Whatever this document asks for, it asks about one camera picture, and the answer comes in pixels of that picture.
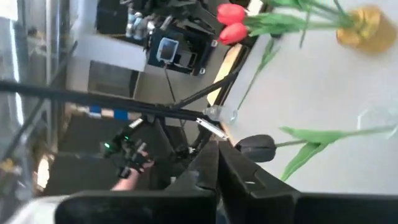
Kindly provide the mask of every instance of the transparent object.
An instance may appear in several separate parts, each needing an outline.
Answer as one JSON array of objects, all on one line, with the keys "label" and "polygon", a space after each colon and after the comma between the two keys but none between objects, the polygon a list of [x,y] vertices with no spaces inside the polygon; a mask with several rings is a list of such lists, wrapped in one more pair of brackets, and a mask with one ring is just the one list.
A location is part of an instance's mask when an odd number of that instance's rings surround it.
[{"label": "transparent object", "polygon": [[226,106],[213,105],[204,109],[203,114],[207,115],[213,121],[232,123],[238,116],[238,111]]},{"label": "transparent object", "polygon": [[386,138],[394,136],[398,130],[398,108],[380,106],[367,109],[358,116],[357,129],[378,127],[391,127],[391,132],[386,133]]}]

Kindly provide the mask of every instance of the table surface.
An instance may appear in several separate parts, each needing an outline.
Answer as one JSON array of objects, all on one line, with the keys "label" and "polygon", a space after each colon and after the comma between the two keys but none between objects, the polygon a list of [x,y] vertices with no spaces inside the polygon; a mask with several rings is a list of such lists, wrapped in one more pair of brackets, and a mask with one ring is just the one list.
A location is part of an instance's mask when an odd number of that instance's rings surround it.
[{"label": "table surface", "polygon": [[[394,0],[341,0],[346,9],[377,4],[398,23]],[[358,115],[376,106],[395,106],[398,99],[398,44],[370,57],[336,43],[332,30],[284,35],[273,61],[257,76],[233,124],[224,128],[233,144],[255,134],[276,142],[292,138],[281,126],[304,129],[356,129]],[[268,35],[259,38],[224,105],[237,108],[254,77]],[[304,192],[398,194],[398,138],[349,138],[317,154],[287,181]],[[280,177],[300,146],[283,147],[275,159],[260,164]]]}]

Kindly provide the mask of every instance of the vase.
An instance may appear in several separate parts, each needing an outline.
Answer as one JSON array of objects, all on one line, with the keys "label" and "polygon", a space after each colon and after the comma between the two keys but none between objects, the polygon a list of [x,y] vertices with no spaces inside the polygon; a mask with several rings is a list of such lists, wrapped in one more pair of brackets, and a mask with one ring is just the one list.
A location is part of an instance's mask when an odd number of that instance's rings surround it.
[{"label": "vase", "polygon": [[364,6],[350,12],[354,27],[336,32],[341,45],[368,54],[378,54],[391,48],[397,38],[395,25],[377,6]]}]

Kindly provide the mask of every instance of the red tulip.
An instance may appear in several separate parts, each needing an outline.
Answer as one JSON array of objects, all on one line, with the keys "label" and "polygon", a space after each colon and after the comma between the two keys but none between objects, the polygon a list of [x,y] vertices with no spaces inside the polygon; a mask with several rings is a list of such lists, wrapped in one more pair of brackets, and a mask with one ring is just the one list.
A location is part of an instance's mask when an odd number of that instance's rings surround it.
[{"label": "red tulip", "polygon": [[218,22],[231,25],[237,22],[242,22],[245,17],[244,8],[238,4],[220,4],[217,7]]},{"label": "red tulip", "polygon": [[248,35],[248,29],[242,23],[229,25],[221,31],[219,40],[221,43],[228,45],[243,40]]}]

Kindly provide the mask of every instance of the black equipment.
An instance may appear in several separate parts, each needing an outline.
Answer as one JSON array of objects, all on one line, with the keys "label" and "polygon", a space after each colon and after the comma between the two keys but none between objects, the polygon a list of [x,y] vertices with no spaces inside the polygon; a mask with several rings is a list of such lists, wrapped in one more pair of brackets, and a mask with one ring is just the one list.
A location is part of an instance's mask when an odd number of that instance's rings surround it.
[{"label": "black equipment", "polygon": [[397,223],[398,198],[305,194],[247,160],[228,142],[209,142],[163,191],[87,191],[55,212],[55,223],[216,223],[222,200],[231,224]]}]

